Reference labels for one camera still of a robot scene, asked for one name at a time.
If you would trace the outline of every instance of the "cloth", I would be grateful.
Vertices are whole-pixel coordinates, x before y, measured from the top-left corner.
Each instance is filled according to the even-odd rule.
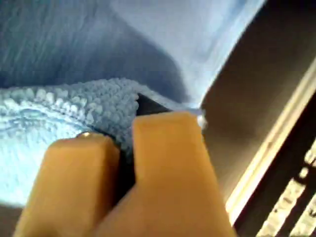
[[[1,0],[0,87],[128,78],[199,108],[264,0]]]
[[[57,139],[102,132],[131,152],[138,93],[183,109],[127,79],[0,89],[0,202],[26,203],[44,152]]]

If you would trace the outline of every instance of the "white edge strip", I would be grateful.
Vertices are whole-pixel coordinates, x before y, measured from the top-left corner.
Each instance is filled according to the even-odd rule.
[[[233,225],[316,91],[316,58],[226,202]]]

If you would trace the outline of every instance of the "blue microfiber cloth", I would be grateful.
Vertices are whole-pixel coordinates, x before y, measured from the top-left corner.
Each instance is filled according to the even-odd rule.
[[[26,203],[44,152],[57,139],[104,132],[131,152],[138,93],[183,109],[127,79],[0,89],[0,202]]]

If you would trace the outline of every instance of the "light blue fabric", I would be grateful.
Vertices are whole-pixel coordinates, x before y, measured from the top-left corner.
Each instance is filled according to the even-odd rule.
[[[125,77],[199,108],[265,0],[0,0],[0,87]]]
[[[182,108],[127,79],[0,89],[0,202],[26,203],[44,152],[57,139],[98,131],[130,152],[137,93]]]

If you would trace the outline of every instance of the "microfiber cloth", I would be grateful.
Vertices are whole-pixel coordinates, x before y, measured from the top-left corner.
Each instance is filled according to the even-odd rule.
[[[57,139],[97,131],[131,152],[138,93],[181,109],[127,79],[0,89],[0,202],[26,203],[44,152]]]

